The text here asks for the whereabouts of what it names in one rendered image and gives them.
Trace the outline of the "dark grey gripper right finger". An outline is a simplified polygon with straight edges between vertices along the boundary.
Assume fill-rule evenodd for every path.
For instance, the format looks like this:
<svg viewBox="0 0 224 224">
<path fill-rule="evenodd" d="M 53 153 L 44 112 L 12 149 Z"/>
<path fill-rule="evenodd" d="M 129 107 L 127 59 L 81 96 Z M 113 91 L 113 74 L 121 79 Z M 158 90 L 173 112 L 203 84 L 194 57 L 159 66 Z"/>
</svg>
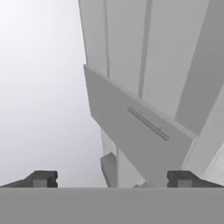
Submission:
<svg viewBox="0 0 224 224">
<path fill-rule="evenodd" d="M 167 186 L 171 188 L 224 188 L 224 185 L 201 179 L 191 171 L 168 171 L 167 179 Z"/>
</svg>

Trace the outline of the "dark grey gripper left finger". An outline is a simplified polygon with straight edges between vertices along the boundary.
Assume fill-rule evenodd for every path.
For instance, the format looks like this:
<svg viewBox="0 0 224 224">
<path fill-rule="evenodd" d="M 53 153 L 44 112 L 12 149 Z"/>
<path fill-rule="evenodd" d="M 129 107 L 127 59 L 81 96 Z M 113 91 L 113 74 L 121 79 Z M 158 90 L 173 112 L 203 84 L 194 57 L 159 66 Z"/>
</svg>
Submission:
<svg viewBox="0 0 224 224">
<path fill-rule="evenodd" d="M 0 185 L 0 188 L 17 187 L 17 188 L 57 188 L 58 172 L 57 171 L 34 171 L 24 179 Z"/>
</svg>

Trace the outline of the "white cabinet door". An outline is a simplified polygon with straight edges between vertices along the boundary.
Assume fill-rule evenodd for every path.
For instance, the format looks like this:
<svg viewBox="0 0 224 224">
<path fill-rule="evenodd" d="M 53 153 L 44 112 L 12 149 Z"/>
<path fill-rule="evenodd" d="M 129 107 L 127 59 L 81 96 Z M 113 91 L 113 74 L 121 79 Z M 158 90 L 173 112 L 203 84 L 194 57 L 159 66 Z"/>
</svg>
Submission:
<svg viewBox="0 0 224 224">
<path fill-rule="evenodd" d="M 84 66 L 91 116 L 155 187 L 167 184 L 167 172 L 182 166 L 198 136 L 110 78 Z M 131 107 L 170 137 L 165 141 L 134 117 Z"/>
</svg>

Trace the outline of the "white wall cabinet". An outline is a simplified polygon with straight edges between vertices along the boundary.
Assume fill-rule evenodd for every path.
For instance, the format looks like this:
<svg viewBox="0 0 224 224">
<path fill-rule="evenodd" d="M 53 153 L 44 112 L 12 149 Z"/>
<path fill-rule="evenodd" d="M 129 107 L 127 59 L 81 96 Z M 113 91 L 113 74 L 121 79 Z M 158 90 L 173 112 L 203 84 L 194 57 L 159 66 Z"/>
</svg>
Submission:
<svg viewBox="0 0 224 224">
<path fill-rule="evenodd" d="M 86 64 L 198 136 L 177 170 L 224 186 L 224 0 L 78 0 Z M 101 129 L 110 187 L 155 187 Z"/>
</svg>

